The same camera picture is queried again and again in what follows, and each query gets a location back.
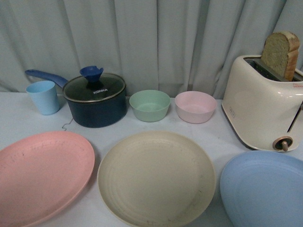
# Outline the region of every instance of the toaster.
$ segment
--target toaster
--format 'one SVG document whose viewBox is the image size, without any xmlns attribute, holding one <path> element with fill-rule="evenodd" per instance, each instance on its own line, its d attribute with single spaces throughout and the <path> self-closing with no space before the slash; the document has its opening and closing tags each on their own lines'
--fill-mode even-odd
<svg viewBox="0 0 303 227">
<path fill-rule="evenodd" d="M 234 61 L 222 109 L 239 139 L 249 148 L 285 152 L 303 138 L 303 73 L 293 81 L 277 75 L 260 55 Z"/>
</svg>

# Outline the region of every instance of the blue lid knob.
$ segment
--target blue lid knob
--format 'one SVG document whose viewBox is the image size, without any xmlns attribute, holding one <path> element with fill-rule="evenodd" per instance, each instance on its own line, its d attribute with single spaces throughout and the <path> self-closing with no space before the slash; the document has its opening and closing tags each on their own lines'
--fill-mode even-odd
<svg viewBox="0 0 303 227">
<path fill-rule="evenodd" d="M 88 66 L 80 70 L 80 74 L 89 82 L 97 82 L 103 73 L 103 68 L 98 69 L 96 66 Z"/>
</svg>

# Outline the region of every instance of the blue plate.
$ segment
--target blue plate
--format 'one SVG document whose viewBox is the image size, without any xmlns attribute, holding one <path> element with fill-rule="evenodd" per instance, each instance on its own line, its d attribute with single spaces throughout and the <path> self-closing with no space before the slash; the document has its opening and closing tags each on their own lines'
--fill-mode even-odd
<svg viewBox="0 0 303 227">
<path fill-rule="evenodd" d="M 230 160 L 221 197 L 235 227 L 303 227 L 303 161 L 273 151 Z"/>
</svg>

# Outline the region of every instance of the blue plastic cup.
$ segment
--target blue plastic cup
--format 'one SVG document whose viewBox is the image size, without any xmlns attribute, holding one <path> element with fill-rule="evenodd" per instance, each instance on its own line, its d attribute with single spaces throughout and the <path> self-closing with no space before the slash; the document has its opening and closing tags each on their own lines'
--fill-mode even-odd
<svg viewBox="0 0 303 227">
<path fill-rule="evenodd" d="M 26 88 L 33 103 L 42 115 L 51 115 L 59 110 L 59 101 L 55 83 L 44 80 L 33 83 Z"/>
</svg>

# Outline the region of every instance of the gray curtain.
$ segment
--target gray curtain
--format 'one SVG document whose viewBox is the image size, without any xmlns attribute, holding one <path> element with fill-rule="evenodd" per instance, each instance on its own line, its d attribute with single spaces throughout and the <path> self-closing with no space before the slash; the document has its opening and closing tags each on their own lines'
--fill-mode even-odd
<svg viewBox="0 0 303 227">
<path fill-rule="evenodd" d="M 27 69 L 70 80 L 96 65 L 122 76 L 129 96 L 223 98 L 236 57 L 261 54 L 279 30 L 303 42 L 302 9 L 302 0 L 1 0 L 0 91 L 24 92 L 37 80 Z"/>
</svg>

